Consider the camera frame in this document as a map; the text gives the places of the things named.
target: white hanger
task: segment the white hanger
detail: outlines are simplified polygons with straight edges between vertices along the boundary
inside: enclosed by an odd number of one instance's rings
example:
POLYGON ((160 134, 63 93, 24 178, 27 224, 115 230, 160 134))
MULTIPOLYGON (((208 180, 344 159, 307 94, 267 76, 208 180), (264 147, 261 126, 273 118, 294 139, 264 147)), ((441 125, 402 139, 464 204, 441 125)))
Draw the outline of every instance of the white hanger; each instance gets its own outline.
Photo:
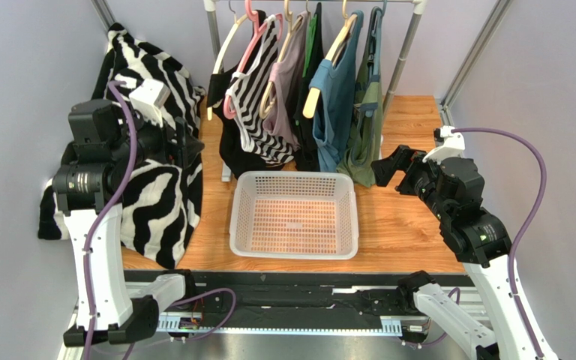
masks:
MULTIPOLYGON (((288 45, 293 38, 293 32, 297 31, 302 24, 304 23, 303 16, 297 16, 297 20, 293 25, 293 12, 290 11, 289 6, 290 0, 283 0, 283 12, 286 14, 286 20, 288 20, 288 34, 286 35, 286 40, 283 42, 283 47, 279 52, 279 57, 277 58, 277 62, 281 62, 284 60, 284 56, 286 55, 286 51, 288 49, 288 45)), ((272 92, 272 88, 275 86, 275 83, 271 80, 268 81, 268 85, 265 87, 265 91, 262 96, 261 104, 259 105, 259 116, 261 119, 265 119, 270 114, 272 107, 275 105, 275 101, 277 100, 277 95, 274 95, 272 99, 270 99, 270 94, 272 92)))
MULTIPOLYGON (((215 60, 214 68, 212 69, 213 74, 219 74, 220 73, 221 68, 222 68, 221 65, 224 62, 224 56, 226 55, 226 50, 228 49, 230 42, 235 37, 235 33, 237 32, 237 30, 239 30, 239 26, 241 26, 241 24, 248 19, 247 14, 245 14, 244 16, 237 19, 237 13, 233 10, 233 7, 230 4, 230 0, 228 0, 228 8, 230 8, 230 11, 232 11, 233 16, 235 17, 235 24, 232 25, 232 28, 230 28, 230 32, 228 33, 226 40, 224 40, 223 44, 221 45, 221 49, 219 50, 219 54, 217 55, 217 60, 215 60)), ((208 115, 209 121, 212 120, 212 109, 213 108, 211 106, 208 106, 207 115, 208 115)))
MULTIPOLYGON (((346 22, 343 24, 343 28, 341 28, 337 38, 334 39, 334 43, 332 43, 330 50, 325 55, 325 59, 332 62, 333 65, 337 64, 337 60, 339 59, 338 57, 346 46, 346 37, 350 33, 350 29, 353 27, 353 24, 357 21, 356 14, 348 17, 348 14, 346 13, 346 2, 347 0, 343 0, 343 4, 341 5, 341 12, 346 22)), ((307 119, 312 119, 314 117, 314 113, 317 110, 317 101, 319 101, 319 96, 321 96, 321 90, 318 88, 312 88, 308 93, 308 98, 306 99, 303 112, 307 119)))

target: wooden tabletop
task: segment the wooden tabletop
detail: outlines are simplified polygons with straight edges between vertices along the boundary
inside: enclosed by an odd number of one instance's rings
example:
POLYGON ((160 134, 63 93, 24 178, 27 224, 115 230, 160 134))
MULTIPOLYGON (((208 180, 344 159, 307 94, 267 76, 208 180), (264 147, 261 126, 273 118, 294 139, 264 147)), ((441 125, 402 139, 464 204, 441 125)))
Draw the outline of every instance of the wooden tabletop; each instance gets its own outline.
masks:
MULTIPOLYGON (((383 126, 383 156, 400 144, 434 148, 433 129, 441 125, 433 97, 396 97, 383 126)), ((367 189, 355 186, 359 215, 359 252, 344 261, 260 259, 236 256, 229 246, 230 211, 236 180, 221 182, 221 122, 202 120, 200 139, 204 194, 201 221, 177 269, 264 272, 463 272, 443 244, 439 222, 415 196, 401 196, 395 185, 367 189)), ((287 170, 294 170, 289 164, 287 170)), ((162 269, 155 261, 122 248, 126 269, 162 269)))

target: garment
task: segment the garment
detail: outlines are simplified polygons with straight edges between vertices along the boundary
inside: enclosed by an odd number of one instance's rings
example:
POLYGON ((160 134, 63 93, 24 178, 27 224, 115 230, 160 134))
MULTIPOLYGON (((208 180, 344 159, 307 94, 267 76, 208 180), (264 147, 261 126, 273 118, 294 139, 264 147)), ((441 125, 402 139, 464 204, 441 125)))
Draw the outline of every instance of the garment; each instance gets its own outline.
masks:
POLYGON ((300 149, 295 153, 295 162, 299 171, 319 171, 317 142, 313 138, 313 119, 303 114, 304 105, 310 91, 311 80, 323 60, 323 42, 321 36, 321 3, 316 5, 312 19, 308 23, 306 47, 304 56, 304 72, 298 90, 295 113, 290 122, 292 133, 297 137, 300 149))
POLYGON ((335 173, 337 165, 346 150, 353 118, 355 97, 356 52, 359 34, 362 31, 364 13, 353 12, 357 16, 350 30, 343 55, 336 65, 323 60, 310 88, 321 90, 322 111, 315 112, 313 137, 319 146, 319 167, 324 173, 335 173))
POLYGON ((383 91, 381 87, 381 24, 383 11, 375 7, 370 15, 370 28, 364 58, 355 85, 355 111, 346 152, 337 167, 356 183, 374 185, 371 163, 379 160, 383 128, 383 91))
POLYGON ((270 71, 270 80, 274 83, 275 105, 263 122, 263 128, 271 135, 283 137, 293 150, 299 149, 297 136, 290 128, 290 118, 297 107, 299 85, 302 83, 306 34, 308 33, 308 12, 299 14, 303 18, 299 28, 292 32, 283 59, 275 62, 270 71))
MULTIPOLYGON (((266 13, 258 10, 259 21, 266 19, 266 13)), ((253 49, 252 57, 257 55, 260 44, 253 49)), ((244 68, 245 71, 250 69, 252 61, 244 68)), ((221 139, 219 142, 219 155, 223 162, 230 168, 232 174, 236 179, 239 179, 243 173, 247 171, 262 171, 262 170, 281 170, 281 166, 267 167, 266 162, 258 154, 253 154, 242 149, 241 133, 239 126, 233 120, 229 120, 224 116, 224 108, 221 106, 226 91, 230 86, 230 80, 237 70, 239 65, 235 65, 232 69, 223 73, 214 73, 210 78, 210 86, 208 87, 208 96, 206 98, 206 106, 213 108, 213 113, 219 117, 222 123, 221 139)))
MULTIPOLYGON (((133 38, 114 24, 108 31, 109 48, 92 98, 116 100, 107 90, 110 80, 126 82, 118 90, 128 95, 144 79, 156 79, 171 91, 162 109, 168 130, 180 131, 175 118, 182 117, 186 131, 199 136, 200 107, 204 91, 193 87, 191 75, 172 56, 156 46, 133 38)), ((184 256, 202 211, 202 159, 198 155, 186 169, 150 159, 133 171, 123 193, 120 240, 131 250, 174 269, 184 256)), ((40 202, 40 239, 69 239, 64 214, 57 209, 52 181, 40 202)))
POLYGON ((272 136, 263 129, 260 117, 260 103, 270 77, 272 64, 278 57, 279 33, 275 15, 265 20, 268 25, 259 39, 261 47, 252 61, 249 71, 235 72, 230 88, 226 91, 232 97, 231 106, 235 110, 233 121, 239 126, 241 148, 245 152, 261 155, 268 166, 277 166, 293 159, 293 148, 281 136, 272 136))

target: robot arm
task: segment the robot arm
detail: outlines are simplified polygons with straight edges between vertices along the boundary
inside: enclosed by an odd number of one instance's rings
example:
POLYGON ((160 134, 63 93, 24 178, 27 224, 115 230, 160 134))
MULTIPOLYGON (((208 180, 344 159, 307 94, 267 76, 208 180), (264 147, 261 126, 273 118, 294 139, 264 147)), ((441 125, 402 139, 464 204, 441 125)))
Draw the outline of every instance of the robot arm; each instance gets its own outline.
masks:
MULTIPOLYGON (((172 158, 176 165, 185 168, 203 149, 203 144, 189 136, 182 118, 175 119, 178 126, 174 134, 167 131, 160 108, 169 94, 162 82, 152 79, 145 80, 130 94, 133 109, 144 121, 136 124, 136 165, 146 158, 162 163, 172 158)), ((157 329, 159 313, 187 295, 192 278, 161 275, 129 298, 120 250, 121 203, 113 205, 101 220, 91 240, 90 268, 84 265, 87 232, 117 191, 127 171, 130 146, 126 129, 122 129, 110 100, 90 100, 73 106, 68 122, 73 142, 53 178, 53 188, 76 258, 79 310, 76 324, 64 333, 64 344, 82 346, 89 332, 93 332, 93 344, 130 344, 150 338, 157 329), (91 274, 90 284, 85 281, 86 272, 91 274), (94 328, 90 328, 89 293, 93 294, 97 313, 94 328)))
MULTIPOLYGON (((435 319, 471 359, 539 359, 509 286, 508 255, 512 242, 501 220, 481 207, 485 181, 472 159, 460 157, 465 149, 460 133, 443 127, 435 131, 435 137, 445 141, 430 153, 400 145, 390 157, 373 162, 376 183, 386 186, 398 170, 406 173, 396 190, 417 196, 439 220, 443 241, 472 278, 494 332, 466 319, 467 314, 444 297, 427 274, 427 278, 414 274, 410 283, 402 280, 398 291, 408 306, 435 319)), ((521 283, 516 281, 522 296, 521 283)), ((558 359, 527 300, 523 304, 541 342, 542 359, 558 359)))

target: white plastic basket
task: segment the white plastic basket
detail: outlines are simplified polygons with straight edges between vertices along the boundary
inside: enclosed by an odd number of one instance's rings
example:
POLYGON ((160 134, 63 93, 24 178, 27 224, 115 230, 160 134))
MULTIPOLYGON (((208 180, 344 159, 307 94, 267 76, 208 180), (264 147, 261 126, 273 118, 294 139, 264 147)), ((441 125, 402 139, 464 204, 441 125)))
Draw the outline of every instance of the white plastic basket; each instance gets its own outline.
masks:
POLYGON ((242 257, 347 260, 359 249, 353 180, 325 172, 246 172, 230 220, 242 257))

